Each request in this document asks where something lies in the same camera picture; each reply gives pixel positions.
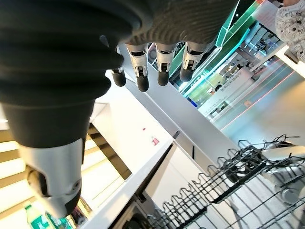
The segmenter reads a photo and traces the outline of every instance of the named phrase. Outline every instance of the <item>wall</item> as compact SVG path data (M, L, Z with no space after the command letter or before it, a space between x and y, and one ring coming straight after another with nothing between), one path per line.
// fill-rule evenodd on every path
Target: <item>wall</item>
M263 99L233 121L223 133L233 142L248 139L260 143L282 134L301 136L295 144L305 142L305 79L293 73Z
M176 138L176 142L192 156L193 142L183 133L181 128L146 93L140 92L133 81L127 80L126 87L170 135L173 136L177 130L181 131ZM205 170L208 165L213 164L210 158L196 146L194 159L203 170Z
M110 72L106 75L112 80ZM125 87L112 82L109 92L97 102L108 104L92 123L133 173L172 138ZM152 137L159 144L154 146Z
M125 58L123 63L125 72L134 77L127 49L122 45L120 51ZM201 153L216 162L219 156L226 154L227 149L235 147L233 142L205 119L170 83L161 87L157 83L157 71L150 65L148 65L148 78L150 86L146 94L191 139Z

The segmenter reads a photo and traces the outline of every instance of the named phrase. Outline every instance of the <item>black robot fingertip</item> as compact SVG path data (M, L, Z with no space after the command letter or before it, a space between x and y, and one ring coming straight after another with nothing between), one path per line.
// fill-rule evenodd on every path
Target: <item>black robot fingertip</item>
M149 87L148 77L147 76L139 76L137 77L138 88L141 92L146 92Z
M168 72L159 72L158 75L158 84L160 86L165 86L168 83L169 73Z

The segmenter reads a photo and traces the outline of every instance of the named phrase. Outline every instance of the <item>bottle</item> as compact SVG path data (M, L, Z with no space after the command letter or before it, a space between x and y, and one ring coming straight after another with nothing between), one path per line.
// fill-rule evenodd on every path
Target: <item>bottle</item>
M47 211L45 212L45 216L54 229L73 229L66 218L56 218Z
M142 130L144 131L145 138L147 138L153 146L156 146L159 143L159 140L154 135L149 133L146 128L143 128Z
M25 207L27 215L27 223L31 229L49 229L50 225L47 219L41 214L41 212L34 208L32 204L28 204Z

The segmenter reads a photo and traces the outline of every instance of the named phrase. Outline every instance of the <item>sign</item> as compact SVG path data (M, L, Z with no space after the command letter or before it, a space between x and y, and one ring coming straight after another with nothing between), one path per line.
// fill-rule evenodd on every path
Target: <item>sign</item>
M212 111L229 98L238 88L254 75L249 68L243 67L232 76L215 94L213 94L198 111L207 117Z
M48 212L46 212L46 217L55 229L73 229L73 227L66 218L55 218Z
M264 1L252 14L262 25L276 34L275 17L278 8L269 1Z

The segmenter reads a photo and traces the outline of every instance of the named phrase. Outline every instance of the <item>white wall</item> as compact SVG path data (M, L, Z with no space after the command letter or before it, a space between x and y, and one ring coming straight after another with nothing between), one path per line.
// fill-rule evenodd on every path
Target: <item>white wall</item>
M97 102L108 104L93 124L133 173L172 138L125 87L112 83L109 92ZM154 146L151 136L159 144Z
M223 133L232 141L248 139L260 143L282 134L301 136L295 144L305 142L305 79L293 73L262 100L228 125Z
M129 54L126 48L120 46L125 57L123 66L125 72L134 77ZM226 154L227 149L236 147L213 124L170 84L161 87L157 83L158 73L148 65L149 89L146 94L170 117L179 129L188 136L195 146L211 161Z

